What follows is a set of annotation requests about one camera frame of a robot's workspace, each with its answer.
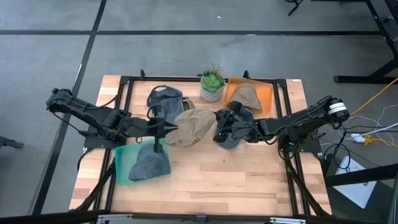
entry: wooden tabletop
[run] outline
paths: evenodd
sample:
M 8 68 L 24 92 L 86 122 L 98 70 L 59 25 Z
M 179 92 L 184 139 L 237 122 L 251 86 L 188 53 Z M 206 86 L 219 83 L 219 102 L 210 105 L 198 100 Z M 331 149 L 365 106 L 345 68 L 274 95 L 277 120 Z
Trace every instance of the wooden tabletop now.
M 106 103 L 117 94 L 120 78 L 116 75 L 104 76 L 97 105 Z M 151 89 L 157 85 L 178 88 L 184 96 L 188 96 L 194 102 L 197 108 L 207 108 L 212 111 L 224 108 L 224 96 L 216 103 L 207 103 L 201 99 L 199 82 L 135 81 L 129 109 L 132 116 L 146 117 L 146 99 Z M 307 108 L 301 80 L 287 80 L 287 86 L 292 111 Z M 282 99 L 282 110 L 286 114 L 282 90 L 279 90 L 279 94 Z M 121 105 L 124 105 L 125 97 L 124 95 Z M 277 117 L 274 98 L 269 117 Z M 269 146 L 264 142 L 249 144 L 241 141 L 237 149 L 228 151 L 212 141 L 215 126 L 216 124 L 199 143 L 192 147 L 167 147 L 172 168 L 170 175 L 130 186 L 116 184 L 111 211 L 292 215 L 285 165 L 278 156 L 277 144 Z M 128 143 L 134 143 L 134 140 L 129 139 Z M 309 153 L 300 155 L 309 191 L 322 208 L 331 213 L 319 161 Z M 82 160 L 70 208 L 79 206 L 97 184 L 103 156 L 104 149 L 94 149 Z M 104 189 L 100 208 L 104 208 L 108 185 Z M 295 189 L 298 208 L 300 213 L 303 213 L 300 191 L 297 186 Z

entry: concrete floor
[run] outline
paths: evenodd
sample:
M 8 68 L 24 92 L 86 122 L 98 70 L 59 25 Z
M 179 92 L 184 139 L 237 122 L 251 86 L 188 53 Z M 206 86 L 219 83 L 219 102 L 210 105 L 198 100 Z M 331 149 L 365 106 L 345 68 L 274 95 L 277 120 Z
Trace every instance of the concrete floor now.
M 0 29 L 90 30 L 99 4 L 100 0 L 2 0 Z M 292 17 L 287 17 L 292 6 L 281 0 L 113 0 L 106 4 L 99 29 L 377 30 L 361 2 L 305 1 Z M 388 15 L 382 2 L 375 1 L 375 7 L 381 17 Z M 59 124 L 45 110 L 45 101 L 52 88 L 72 87 L 87 40 L 85 35 L 0 36 L 0 135 L 25 143 L 22 150 L 3 147 L 0 151 L 0 217 L 26 215 L 29 211 Z M 336 84 L 333 75 L 368 75 L 391 58 L 391 51 L 378 37 L 97 36 L 78 96 L 95 102 L 103 75 L 137 75 L 144 69 L 147 75 L 193 76 L 210 63 L 221 62 L 227 77 L 249 70 L 253 78 L 302 79 L 309 105 L 333 95 L 353 111 L 383 85 Z M 383 107 L 397 104 L 397 90 L 391 87 L 359 115 L 378 119 Z M 381 124 L 395 123 L 397 112 L 398 107 L 387 109 Z M 76 119 L 72 123 L 86 128 Z M 345 126 L 357 124 L 374 125 L 355 118 Z M 321 131 L 328 133 L 325 139 L 339 138 L 330 127 Z M 381 136 L 389 139 L 387 134 Z M 379 165 L 397 162 L 398 151 L 383 143 L 368 147 L 345 144 Z M 67 211 L 82 145 L 83 137 L 69 129 L 45 213 Z M 353 158 L 373 167 L 359 157 Z M 335 214 L 349 216 L 339 208 L 338 203 L 332 204 Z

